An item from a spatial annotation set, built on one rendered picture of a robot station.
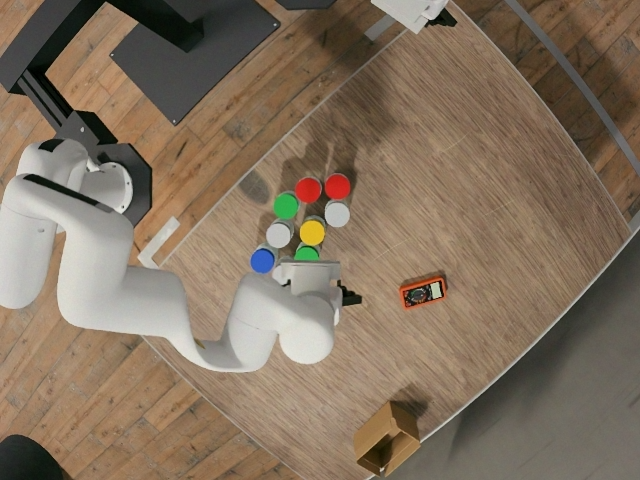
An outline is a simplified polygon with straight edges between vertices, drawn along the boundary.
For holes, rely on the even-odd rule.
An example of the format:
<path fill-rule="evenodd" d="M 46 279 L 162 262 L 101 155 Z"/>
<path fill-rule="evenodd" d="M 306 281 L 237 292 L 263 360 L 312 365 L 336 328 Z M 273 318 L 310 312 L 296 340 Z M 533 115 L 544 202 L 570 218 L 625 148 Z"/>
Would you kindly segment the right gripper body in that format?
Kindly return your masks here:
<path fill-rule="evenodd" d="M 285 287 L 291 292 L 291 285 Z M 337 286 L 330 286 L 330 301 L 335 312 L 335 325 L 339 322 L 342 313 L 342 290 Z"/>

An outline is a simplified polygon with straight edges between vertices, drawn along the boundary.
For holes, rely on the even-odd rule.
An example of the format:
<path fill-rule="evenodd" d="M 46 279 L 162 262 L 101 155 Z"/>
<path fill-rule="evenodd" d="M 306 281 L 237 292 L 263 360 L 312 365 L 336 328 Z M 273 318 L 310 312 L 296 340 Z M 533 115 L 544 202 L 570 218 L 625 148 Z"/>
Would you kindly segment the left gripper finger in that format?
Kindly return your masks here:
<path fill-rule="evenodd" d="M 443 17 L 443 18 L 442 18 Z M 430 24 L 431 23 L 431 24 Z M 428 20 L 428 22 L 424 25 L 425 28 L 429 26 L 440 24 L 442 26 L 450 26 L 454 27 L 457 24 L 455 18 L 445 9 L 445 7 L 440 11 L 439 15 L 432 20 Z"/>

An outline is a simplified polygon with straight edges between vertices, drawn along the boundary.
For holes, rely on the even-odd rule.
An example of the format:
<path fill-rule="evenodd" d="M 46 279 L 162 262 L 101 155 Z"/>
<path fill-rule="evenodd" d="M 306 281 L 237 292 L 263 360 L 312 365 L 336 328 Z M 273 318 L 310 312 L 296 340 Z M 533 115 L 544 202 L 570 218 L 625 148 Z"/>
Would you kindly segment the red bottle cap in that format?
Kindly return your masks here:
<path fill-rule="evenodd" d="M 311 203 L 317 200 L 322 190 L 321 182 L 314 176 L 302 178 L 296 186 L 296 195 L 299 200 Z"/>
<path fill-rule="evenodd" d="M 347 177 L 341 173 L 331 174 L 325 182 L 325 191 L 332 199 L 343 199 L 350 191 L 350 184 Z"/>

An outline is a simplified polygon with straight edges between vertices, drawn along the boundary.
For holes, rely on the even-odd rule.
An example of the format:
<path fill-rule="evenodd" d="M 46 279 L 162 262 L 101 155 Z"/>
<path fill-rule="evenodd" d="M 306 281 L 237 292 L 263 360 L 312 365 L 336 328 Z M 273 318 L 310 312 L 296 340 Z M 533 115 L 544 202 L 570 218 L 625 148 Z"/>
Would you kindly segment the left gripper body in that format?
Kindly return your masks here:
<path fill-rule="evenodd" d="M 439 15 L 440 11 L 446 6 L 448 1 L 449 0 L 431 1 L 431 3 L 426 7 L 426 9 L 421 13 L 421 15 L 430 20 L 435 19 Z"/>

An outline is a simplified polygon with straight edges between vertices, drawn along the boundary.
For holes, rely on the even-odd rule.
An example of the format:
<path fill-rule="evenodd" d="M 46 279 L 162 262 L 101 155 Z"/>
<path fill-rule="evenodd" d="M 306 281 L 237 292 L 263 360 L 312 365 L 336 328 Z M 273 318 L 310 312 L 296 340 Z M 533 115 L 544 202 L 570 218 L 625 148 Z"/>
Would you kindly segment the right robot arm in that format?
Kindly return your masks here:
<path fill-rule="evenodd" d="M 75 326 L 165 337 L 190 361 L 220 372 L 260 369 L 278 332 L 296 362 L 316 363 L 331 352 L 330 280 L 340 280 L 340 261 L 283 259 L 281 278 L 291 279 L 291 292 L 269 275 L 245 274 L 220 340 L 196 339 L 181 279 L 128 264 L 135 235 L 121 213 L 132 195 L 122 165 L 95 165 L 75 140 L 28 145 L 0 204 L 0 305 L 18 309 L 38 296 L 55 236 L 66 230 L 57 298 Z"/>

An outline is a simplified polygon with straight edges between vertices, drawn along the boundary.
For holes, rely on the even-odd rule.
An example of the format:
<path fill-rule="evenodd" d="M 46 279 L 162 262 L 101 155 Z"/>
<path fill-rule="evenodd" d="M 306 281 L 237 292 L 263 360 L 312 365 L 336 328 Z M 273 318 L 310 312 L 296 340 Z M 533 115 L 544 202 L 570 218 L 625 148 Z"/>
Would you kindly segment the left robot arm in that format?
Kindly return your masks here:
<path fill-rule="evenodd" d="M 431 1 L 433 0 L 371 0 L 371 3 L 418 34 L 428 21 L 421 13 Z"/>

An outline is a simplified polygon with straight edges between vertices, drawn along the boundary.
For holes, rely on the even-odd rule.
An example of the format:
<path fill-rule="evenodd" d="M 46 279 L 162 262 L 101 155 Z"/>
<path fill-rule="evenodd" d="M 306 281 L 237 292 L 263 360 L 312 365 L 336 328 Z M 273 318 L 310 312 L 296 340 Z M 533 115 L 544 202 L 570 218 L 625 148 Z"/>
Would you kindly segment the open brown cardboard box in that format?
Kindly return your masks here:
<path fill-rule="evenodd" d="M 388 401 L 353 435 L 357 465 L 386 477 L 420 447 L 419 435 L 415 417 Z"/>

